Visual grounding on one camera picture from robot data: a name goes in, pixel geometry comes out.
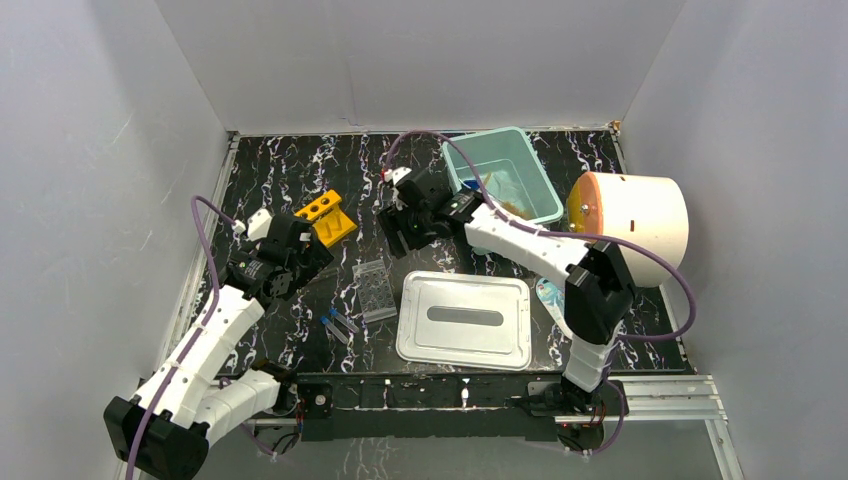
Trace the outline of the clear large test tube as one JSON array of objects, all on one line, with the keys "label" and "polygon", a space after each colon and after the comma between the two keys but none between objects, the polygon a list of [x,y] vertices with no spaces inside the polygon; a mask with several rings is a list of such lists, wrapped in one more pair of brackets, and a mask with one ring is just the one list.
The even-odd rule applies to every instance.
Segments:
[{"label": "clear large test tube", "polygon": [[323,282],[323,281],[327,281],[327,280],[331,280],[331,279],[336,279],[339,276],[339,274],[340,274],[340,268],[339,267],[326,268],[323,271],[321,271],[319,274],[314,276],[309,281],[309,285],[317,284],[319,282]]}]

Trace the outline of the yellow test tube rack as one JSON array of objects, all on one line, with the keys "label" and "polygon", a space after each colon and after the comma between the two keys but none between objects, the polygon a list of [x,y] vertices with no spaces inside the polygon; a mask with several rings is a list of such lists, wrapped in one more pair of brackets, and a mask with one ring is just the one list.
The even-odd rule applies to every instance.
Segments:
[{"label": "yellow test tube rack", "polygon": [[342,211],[341,197],[335,190],[328,190],[295,215],[313,224],[318,239],[327,248],[333,247],[357,228]]}]

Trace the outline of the brown bristle tube brush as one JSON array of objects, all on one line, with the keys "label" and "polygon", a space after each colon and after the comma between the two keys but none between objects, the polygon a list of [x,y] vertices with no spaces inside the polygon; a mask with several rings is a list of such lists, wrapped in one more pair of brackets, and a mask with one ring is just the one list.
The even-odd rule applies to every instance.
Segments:
[{"label": "brown bristle tube brush", "polygon": [[516,205],[512,202],[509,202],[509,201],[502,202],[500,200],[496,200],[495,203],[499,207],[501,207],[504,211],[508,212],[509,214],[511,214],[513,216],[519,217],[521,219],[532,220],[535,217],[535,214],[533,213],[532,210],[520,208],[518,205]]}]

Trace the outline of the white bin lid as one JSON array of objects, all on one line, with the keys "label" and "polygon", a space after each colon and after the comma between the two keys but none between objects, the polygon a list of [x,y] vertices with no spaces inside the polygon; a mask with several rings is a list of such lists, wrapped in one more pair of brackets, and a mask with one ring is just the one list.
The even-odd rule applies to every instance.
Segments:
[{"label": "white bin lid", "polygon": [[410,362],[524,370],[530,289],[515,278],[413,271],[403,282],[396,351]]}]

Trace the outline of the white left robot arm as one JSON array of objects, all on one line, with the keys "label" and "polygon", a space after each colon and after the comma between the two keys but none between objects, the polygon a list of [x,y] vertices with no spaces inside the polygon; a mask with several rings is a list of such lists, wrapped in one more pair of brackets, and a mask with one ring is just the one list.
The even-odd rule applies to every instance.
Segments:
[{"label": "white left robot arm", "polygon": [[218,372],[238,341],[275,301],[289,300],[333,260],[303,216],[257,211],[236,228],[247,234],[216,276],[199,318],[163,365],[130,399],[114,397],[104,421],[127,470],[157,479],[192,479],[218,440],[260,412],[293,412],[292,370],[258,360],[220,385]]}]

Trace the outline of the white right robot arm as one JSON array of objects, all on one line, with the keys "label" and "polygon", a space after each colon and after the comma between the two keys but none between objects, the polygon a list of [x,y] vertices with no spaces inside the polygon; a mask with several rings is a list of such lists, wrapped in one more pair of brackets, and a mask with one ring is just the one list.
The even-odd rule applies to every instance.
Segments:
[{"label": "white right robot arm", "polygon": [[386,169],[390,204],[377,215],[392,256],[402,258],[437,240],[461,238],[556,284],[565,297],[570,353],[557,389],[558,408],[590,413],[603,399],[608,361],[635,282],[625,241],[551,231],[507,211],[485,187],[454,192],[426,169]]}]

